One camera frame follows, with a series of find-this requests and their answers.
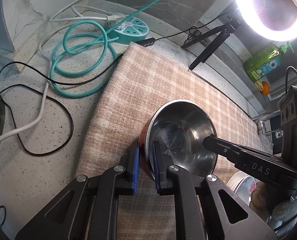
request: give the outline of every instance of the stacked plates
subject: stacked plates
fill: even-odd
[[[238,171],[226,184],[246,204],[250,204],[250,196],[256,188],[255,179],[243,171]]]

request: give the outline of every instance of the speckled countertop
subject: speckled countertop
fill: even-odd
[[[75,29],[74,32],[93,31],[93,27],[83,26]],[[58,32],[44,46],[48,54],[55,45],[61,41],[65,31]],[[149,36],[155,38],[160,35],[151,32]],[[89,41],[88,38],[71,40],[69,45]],[[127,45],[113,43],[118,54],[127,49]],[[177,62],[183,68],[188,69],[190,63],[196,58],[193,54],[180,48],[176,43],[167,39],[156,42],[149,49]],[[102,53],[102,46],[94,46],[85,52],[66,57],[59,64],[64,70],[72,69],[80,71],[91,66]],[[58,74],[55,79],[62,82],[79,82],[90,79],[99,74],[109,63],[112,62],[111,53],[91,73],[75,79],[62,77]],[[29,64],[36,67],[42,73],[48,75],[48,63],[36,53]],[[200,64],[195,70],[197,75],[207,80],[221,91],[225,91],[233,101],[250,111],[250,105],[234,90],[226,80],[207,64]],[[105,77],[81,87],[68,89],[71,92],[87,91],[100,84]],[[5,69],[0,77],[1,89],[12,84],[22,83],[39,91],[43,90],[45,80],[29,68],[24,68],[22,73],[12,69]],[[71,141],[50,156],[33,157],[27,155],[21,148],[17,137],[13,136],[4,140],[0,145],[0,205],[7,208],[7,219],[3,226],[4,232],[11,239],[16,233],[43,208],[64,186],[74,177],[83,147],[88,124],[93,117],[96,105],[102,91],[81,99],[68,99],[58,96],[52,88],[49,88],[48,95],[56,98],[72,114],[74,120],[74,134]],[[39,112],[40,96],[22,87],[13,88],[3,94],[4,100],[12,106],[18,127],[33,121]],[[37,126],[21,133],[26,147],[35,153],[42,153],[56,148],[62,144],[69,133],[70,126],[67,116],[53,102],[47,101],[42,120]],[[13,129],[9,111],[6,110],[6,121],[4,132]],[[3,212],[0,211],[0,222],[3,219]]]

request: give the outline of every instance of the metal pivot screw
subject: metal pivot screw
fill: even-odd
[[[176,166],[176,165],[171,165],[171,166],[169,167],[169,170],[170,170],[170,171],[178,171],[179,168],[178,168],[178,166]]]
[[[120,172],[120,171],[124,170],[124,167],[122,165],[117,165],[117,166],[114,167],[114,170],[117,171],[117,172]]]
[[[87,177],[85,175],[78,175],[76,177],[77,182],[84,182],[86,181]]]
[[[217,180],[217,177],[214,174],[209,174],[209,175],[206,176],[206,178],[207,178],[208,181],[211,181],[211,182]]]

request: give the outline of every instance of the coiled teal cable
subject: coiled teal cable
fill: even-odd
[[[144,11],[145,9],[147,9],[148,7],[150,7],[151,5],[153,5],[154,3],[158,2],[159,0],[153,0],[150,3],[148,3],[147,5],[145,5],[144,7],[142,7],[141,9],[137,10],[136,12],[130,14],[129,16],[127,16],[125,19],[123,19],[122,21],[118,22],[116,25],[114,25],[113,27],[111,27],[110,29],[108,29],[107,31],[104,30],[104,28],[98,24],[95,21],[90,21],[90,20],[82,20],[79,22],[74,23],[73,25],[70,26],[70,28],[66,31],[63,41],[60,42],[54,49],[53,53],[52,53],[52,67],[50,69],[50,78],[54,79],[54,71],[58,72],[59,74],[62,74],[64,76],[79,76],[79,75],[84,75],[86,73],[89,73],[90,71],[94,70],[104,59],[105,55],[106,55],[106,51],[107,48],[110,49],[110,51],[112,52],[113,55],[113,59],[116,59],[117,55],[116,52],[114,50],[114,48],[109,44],[109,42],[112,41],[116,41],[118,38],[115,39],[110,39],[108,40],[107,34],[110,33],[111,31],[113,31],[117,26],[121,25],[122,23],[126,22],[128,19],[132,18],[133,16],[137,15],[138,13]],[[92,24],[96,27],[98,27],[100,29],[100,31],[102,32],[102,35],[96,35],[96,34],[91,34],[91,33],[83,33],[83,34],[75,34],[72,36],[69,36],[69,33],[78,25],[81,24]],[[87,42],[84,44],[79,44],[76,46],[73,46],[72,48],[68,48],[67,46],[67,41],[69,41],[70,39],[74,39],[74,38],[78,38],[78,37],[93,37],[95,38],[94,41],[92,42]],[[72,55],[76,55],[78,53],[81,53],[85,50],[87,50],[89,47],[96,45],[96,44],[104,44],[104,48],[103,48],[103,52],[101,57],[98,59],[98,61],[92,65],[90,68],[80,71],[80,72],[68,72],[68,71],[64,71],[62,69],[60,69],[57,64],[58,62],[66,55],[66,54],[72,54]],[[62,54],[60,54],[58,57],[55,56],[55,54],[57,53],[58,49],[63,46],[64,51]],[[61,90],[55,83],[52,83],[52,86],[54,87],[54,89],[63,96],[69,97],[69,98],[82,98],[82,97],[87,97],[90,96],[94,93],[96,93],[97,91],[99,91],[104,85],[107,84],[107,82],[109,81],[109,79],[111,78],[111,75],[104,81],[103,84],[99,85],[98,87],[84,92],[84,93],[79,93],[79,94],[72,94],[72,93],[68,93],[66,91]]]

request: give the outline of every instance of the cloth towel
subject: cloth towel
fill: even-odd
[[[118,164],[148,119],[173,99],[198,104],[219,138],[272,150],[267,138],[259,138],[255,123],[223,93],[175,62],[131,43],[99,101],[76,174],[101,175]],[[218,156],[214,173],[223,182],[235,172],[232,163]],[[118,240],[175,238],[173,197],[159,196],[154,182],[140,169],[136,195],[119,198]]]

